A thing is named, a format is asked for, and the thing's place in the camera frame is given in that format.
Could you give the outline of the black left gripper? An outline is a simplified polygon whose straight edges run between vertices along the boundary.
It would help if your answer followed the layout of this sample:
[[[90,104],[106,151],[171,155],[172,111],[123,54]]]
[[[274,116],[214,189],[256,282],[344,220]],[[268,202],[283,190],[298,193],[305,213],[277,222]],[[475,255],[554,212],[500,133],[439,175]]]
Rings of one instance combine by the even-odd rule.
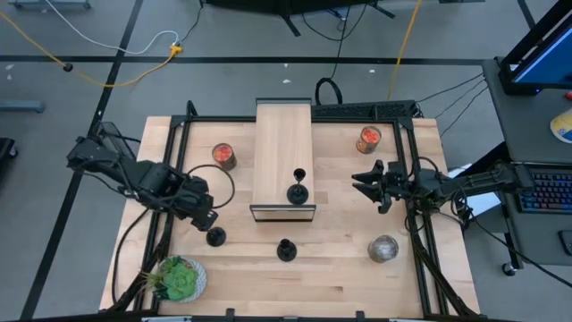
[[[172,197],[172,211],[179,219],[190,218],[199,231],[210,228],[218,214],[212,210],[214,198],[209,194],[207,183],[196,176],[186,177]]]

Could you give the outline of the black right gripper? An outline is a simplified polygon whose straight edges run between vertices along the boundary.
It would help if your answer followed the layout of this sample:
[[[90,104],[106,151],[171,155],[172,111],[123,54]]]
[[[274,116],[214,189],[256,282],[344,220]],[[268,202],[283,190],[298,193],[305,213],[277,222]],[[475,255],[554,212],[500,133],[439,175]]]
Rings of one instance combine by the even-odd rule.
[[[399,162],[389,162],[385,173],[383,161],[377,159],[373,168],[364,173],[352,174],[351,178],[358,182],[378,182],[378,184],[353,183],[352,186],[372,201],[380,201],[378,212],[389,212],[392,201],[395,199],[412,199],[415,192],[414,183],[403,173]]]

